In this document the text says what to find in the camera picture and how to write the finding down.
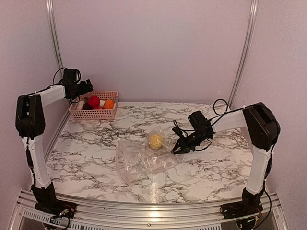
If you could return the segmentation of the brown fake chocolate pastry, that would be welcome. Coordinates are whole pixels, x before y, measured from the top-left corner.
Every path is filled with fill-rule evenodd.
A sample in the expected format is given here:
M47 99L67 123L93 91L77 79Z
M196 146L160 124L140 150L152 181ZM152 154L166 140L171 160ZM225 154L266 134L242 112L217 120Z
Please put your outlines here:
M83 105L82 110L92 110L92 107L89 105L88 102L86 102L86 103Z

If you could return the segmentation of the red fake apple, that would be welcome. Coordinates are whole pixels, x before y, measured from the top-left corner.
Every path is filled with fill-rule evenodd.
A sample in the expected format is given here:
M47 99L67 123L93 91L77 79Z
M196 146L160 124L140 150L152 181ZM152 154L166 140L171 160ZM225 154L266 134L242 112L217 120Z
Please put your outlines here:
M98 96L91 96L88 99L88 104L91 108L97 107L100 105L100 98Z

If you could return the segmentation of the orange fake fruit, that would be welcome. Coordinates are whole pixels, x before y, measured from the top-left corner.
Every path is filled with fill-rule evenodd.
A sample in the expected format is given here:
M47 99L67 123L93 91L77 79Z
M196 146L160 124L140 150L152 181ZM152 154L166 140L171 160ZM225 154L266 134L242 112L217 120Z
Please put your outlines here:
M114 105L115 105L115 101L111 100L111 99L108 99L108 100L105 100L103 108L107 109L107 110L110 110L110 109L114 108Z

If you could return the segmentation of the clear zip top bag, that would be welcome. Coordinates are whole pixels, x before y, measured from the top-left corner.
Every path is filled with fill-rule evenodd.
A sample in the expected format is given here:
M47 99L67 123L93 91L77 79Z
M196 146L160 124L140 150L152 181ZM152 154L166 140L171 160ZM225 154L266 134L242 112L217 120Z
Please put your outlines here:
M151 135L163 137L163 145L160 149L152 149L149 146ZM128 185L149 175L163 173L183 160L184 156L172 153L171 139L166 137L161 126L153 128L144 140L119 140L115 156L117 171Z

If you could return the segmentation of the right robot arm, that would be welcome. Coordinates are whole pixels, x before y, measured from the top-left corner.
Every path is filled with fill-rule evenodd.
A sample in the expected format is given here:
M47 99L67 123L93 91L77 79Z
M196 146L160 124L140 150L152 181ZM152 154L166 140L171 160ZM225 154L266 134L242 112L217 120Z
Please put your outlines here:
M249 214L264 193L265 180L272 166L273 149L281 131L273 112L259 102L218 114L211 119L205 118L201 111L196 111L188 120L193 127L189 135L178 125L172 129L179 137L172 149L173 154L197 151L197 146L205 140L212 140L218 132L237 128L247 131L253 161L242 201L238 203L237 209L243 215Z

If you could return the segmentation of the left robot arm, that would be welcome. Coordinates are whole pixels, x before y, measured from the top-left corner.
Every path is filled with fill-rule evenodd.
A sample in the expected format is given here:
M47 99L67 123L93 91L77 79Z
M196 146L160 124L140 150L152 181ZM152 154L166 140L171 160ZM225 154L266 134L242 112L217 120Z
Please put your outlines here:
M50 213L57 213L61 206L47 173L43 153L43 134L46 128L44 108L62 99L73 101L93 91L90 80L82 80L79 70L63 67L62 71L63 77L58 83L19 96L15 117L15 127L22 139L32 174L31 189L37 203Z

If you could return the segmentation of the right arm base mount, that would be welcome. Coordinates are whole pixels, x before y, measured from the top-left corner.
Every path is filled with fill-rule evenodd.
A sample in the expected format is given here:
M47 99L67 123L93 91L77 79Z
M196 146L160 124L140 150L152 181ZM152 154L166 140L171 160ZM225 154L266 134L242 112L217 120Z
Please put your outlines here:
M256 203L254 205L245 206L242 201L223 204L220 207L220 213L224 219L233 219L243 216L248 216L263 211L262 203Z

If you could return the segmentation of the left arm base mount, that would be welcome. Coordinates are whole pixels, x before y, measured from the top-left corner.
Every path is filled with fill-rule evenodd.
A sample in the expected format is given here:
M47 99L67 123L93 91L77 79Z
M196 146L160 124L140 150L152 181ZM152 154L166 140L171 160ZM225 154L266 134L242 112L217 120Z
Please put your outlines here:
M76 206L77 205L74 202L58 200L54 204L36 203L35 209L39 211L43 211L45 213L53 214L54 216L57 216L57 217L59 217L59 214L61 212L67 209L68 213L66 213L64 216L72 219L75 215Z

